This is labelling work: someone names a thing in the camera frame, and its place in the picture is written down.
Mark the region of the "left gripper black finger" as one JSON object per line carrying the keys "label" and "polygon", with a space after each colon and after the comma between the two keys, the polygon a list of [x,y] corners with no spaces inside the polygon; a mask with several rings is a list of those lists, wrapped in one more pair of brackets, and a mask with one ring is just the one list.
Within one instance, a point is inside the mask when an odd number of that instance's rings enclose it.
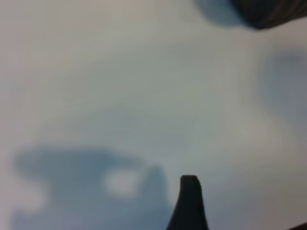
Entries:
{"label": "left gripper black finger", "polygon": [[180,178],[180,191],[167,230],[208,230],[201,184],[195,175]]}

